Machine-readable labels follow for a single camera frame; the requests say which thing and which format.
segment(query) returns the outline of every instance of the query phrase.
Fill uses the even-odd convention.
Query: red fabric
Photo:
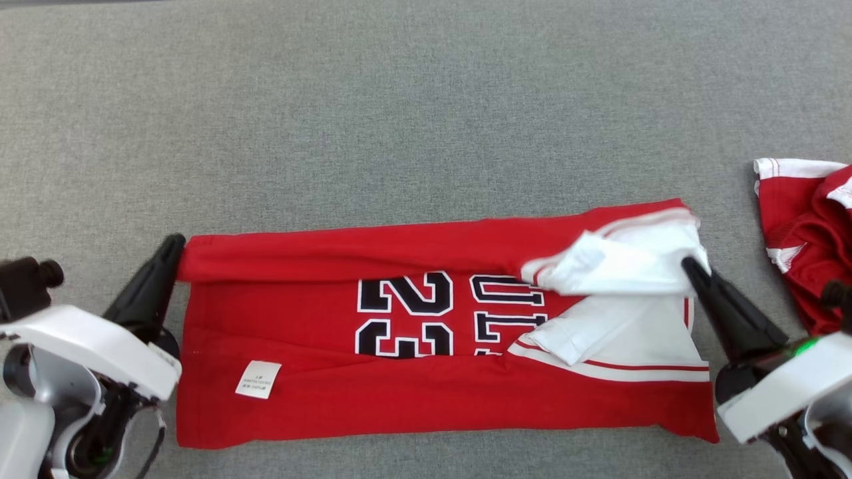
[[[827,334],[840,327],[839,310],[820,306],[820,295],[829,280],[852,282],[852,222],[849,210],[836,199],[852,196],[844,186],[852,167],[827,172],[825,177],[802,178],[790,162],[807,160],[771,159],[779,176],[760,180],[759,203],[767,248],[800,248],[779,265],[796,300],[799,318],[810,334]]]
[[[493,325],[475,335],[475,312],[558,315],[580,297],[542,291],[544,304],[483,304],[472,274],[520,277],[534,258],[567,249],[584,230],[667,208],[679,200],[601,208],[583,215],[483,220],[288,234],[194,237],[180,279],[192,284],[178,386],[178,442],[220,448],[251,440],[437,430],[573,429],[660,424],[718,441],[709,382],[615,382],[505,351],[533,325]],[[415,316],[388,294],[391,312],[359,312],[359,280],[446,271],[452,310]],[[383,292],[388,293],[387,286]],[[492,292],[531,291],[492,286]],[[390,321],[392,337],[420,338],[423,324],[452,329],[453,355],[422,341],[414,359],[355,354],[357,331]],[[393,339],[380,350],[392,352]],[[234,394],[249,361],[281,364],[267,400]]]

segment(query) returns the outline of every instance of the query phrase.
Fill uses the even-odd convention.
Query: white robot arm
[[[167,401],[181,376],[163,328],[185,240],[167,238],[101,317],[50,306],[62,282],[55,262],[0,265],[0,338],[14,344],[3,380],[19,396],[0,407],[0,479],[107,479],[142,409]],[[156,456],[160,434],[139,476]]]

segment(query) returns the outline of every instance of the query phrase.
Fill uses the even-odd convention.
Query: printed number
[[[477,274],[470,277],[470,290],[478,303],[544,306],[544,294],[541,290],[513,276]],[[390,313],[393,297],[396,297],[411,316],[442,316],[452,310],[452,280],[447,273],[437,271],[424,274],[421,286],[415,286],[407,277],[362,280],[358,283],[359,312]],[[474,338],[479,343],[500,343],[500,333],[493,331],[493,326],[535,327],[546,320],[547,315],[503,316],[476,311]],[[429,345],[428,349],[432,355],[452,355],[452,330],[441,322],[424,322],[419,337],[393,338],[390,319],[370,319],[355,333],[355,352],[362,355],[400,359],[421,357],[426,355],[420,352],[423,344]],[[500,353],[489,348],[477,348],[474,354]]]
[[[407,277],[362,280],[358,283],[358,310],[389,313],[392,308],[391,294],[384,292],[385,286],[390,288],[410,315],[441,316],[452,309],[452,280],[447,273],[439,271],[424,274],[423,283],[432,291],[431,298],[426,298]]]
[[[393,351],[382,351],[382,340],[390,339],[390,320],[369,320],[355,333],[355,353],[411,359],[420,354],[420,342],[431,345],[432,355],[452,355],[452,331],[443,323],[423,323],[420,338],[396,338]]]
[[[488,291],[488,286],[511,286],[511,292]],[[531,304],[544,306],[544,294],[535,286],[514,276],[477,274],[470,277],[470,289],[479,303]]]
[[[476,341],[481,343],[499,343],[500,333],[492,331],[491,326],[541,326],[547,321],[547,315],[532,316],[501,316],[491,315],[485,311],[474,313],[476,329]]]

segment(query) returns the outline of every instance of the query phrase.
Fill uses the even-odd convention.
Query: green light
[[[793,350],[793,355],[798,356],[803,352],[807,351],[808,349],[813,348],[814,344],[816,344],[816,342],[819,340],[819,338],[811,338],[805,341],[804,343],[799,344],[798,347]]]

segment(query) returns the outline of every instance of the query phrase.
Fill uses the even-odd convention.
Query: basketball jersey
[[[852,166],[810,159],[754,162],[769,258],[784,275],[811,334],[840,329],[820,296],[830,280],[852,282]]]
[[[679,200],[583,215],[193,237],[184,447],[659,424],[718,441]],[[252,361],[268,398],[238,394]]]

